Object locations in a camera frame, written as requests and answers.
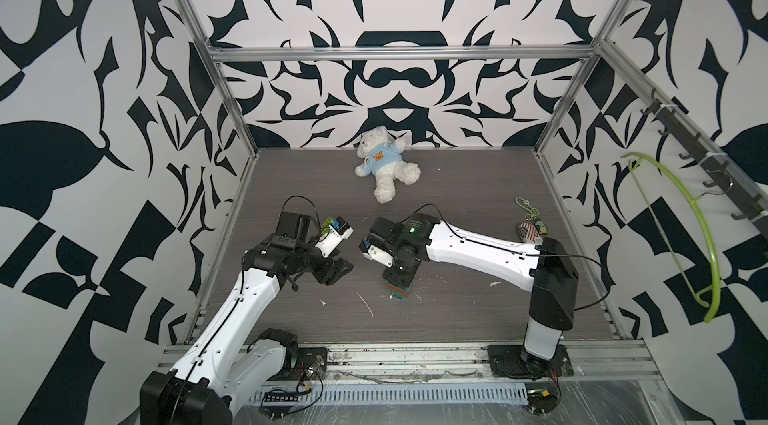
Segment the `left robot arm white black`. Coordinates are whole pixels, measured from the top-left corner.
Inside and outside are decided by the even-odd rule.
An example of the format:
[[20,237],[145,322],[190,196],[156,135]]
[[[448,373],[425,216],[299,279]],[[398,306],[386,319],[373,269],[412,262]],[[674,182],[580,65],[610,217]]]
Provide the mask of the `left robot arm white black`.
[[283,211],[275,231],[248,249],[224,304],[195,343],[166,373],[153,372],[139,393],[143,424],[230,424],[270,378],[295,365],[295,334],[270,328],[247,352],[241,349],[259,317],[285,286],[311,274],[333,285],[353,270],[338,245],[352,227],[342,218],[315,225],[309,215]]

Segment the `red lego brick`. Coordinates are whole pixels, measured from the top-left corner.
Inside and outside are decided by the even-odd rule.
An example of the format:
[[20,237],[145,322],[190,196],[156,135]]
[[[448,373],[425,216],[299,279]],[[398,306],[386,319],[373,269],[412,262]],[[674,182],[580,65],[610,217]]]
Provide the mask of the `red lego brick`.
[[387,285],[386,288],[390,292],[390,296],[393,299],[404,300],[404,299],[406,299],[406,298],[408,298],[410,296],[410,292],[407,291],[407,290],[402,290],[402,289],[400,289],[398,287],[395,287],[395,286],[392,286],[392,285]]

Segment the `lime lego brick long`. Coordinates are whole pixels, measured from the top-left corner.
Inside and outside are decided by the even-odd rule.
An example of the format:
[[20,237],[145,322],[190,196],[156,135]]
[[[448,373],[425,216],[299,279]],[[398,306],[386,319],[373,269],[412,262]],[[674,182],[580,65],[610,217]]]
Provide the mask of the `lime lego brick long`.
[[327,217],[321,225],[322,230],[331,229],[336,227],[337,220],[333,217]]

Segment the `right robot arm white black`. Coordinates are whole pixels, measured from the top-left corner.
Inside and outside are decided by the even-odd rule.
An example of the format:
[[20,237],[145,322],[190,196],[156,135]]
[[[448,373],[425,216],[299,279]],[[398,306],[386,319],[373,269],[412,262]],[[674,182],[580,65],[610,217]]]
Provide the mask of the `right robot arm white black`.
[[385,267],[390,289],[406,295],[420,265],[448,263],[491,275],[530,294],[521,358],[551,361],[574,325],[579,273],[562,244],[502,240],[414,213],[394,222],[378,217],[360,242],[365,258]]

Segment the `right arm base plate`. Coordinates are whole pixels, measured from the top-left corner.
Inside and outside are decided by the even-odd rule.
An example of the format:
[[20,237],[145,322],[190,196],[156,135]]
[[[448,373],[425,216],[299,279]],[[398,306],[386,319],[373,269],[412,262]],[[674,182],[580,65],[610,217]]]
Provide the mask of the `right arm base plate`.
[[559,344],[550,360],[538,358],[525,351],[522,345],[489,345],[489,365],[495,377],[515,380],[538,380],[574,375],[567,349]]

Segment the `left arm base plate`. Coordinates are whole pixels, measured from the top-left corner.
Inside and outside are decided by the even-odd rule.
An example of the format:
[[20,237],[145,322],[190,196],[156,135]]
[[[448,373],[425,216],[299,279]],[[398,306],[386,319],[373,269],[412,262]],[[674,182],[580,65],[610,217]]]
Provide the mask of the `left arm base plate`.
[[329,350],[327,347],[299,347],[292,351],[284,368],[269,378],[271,382],[298,381],[305,372],[311,377],[318,374],[322,379],[327,372]]

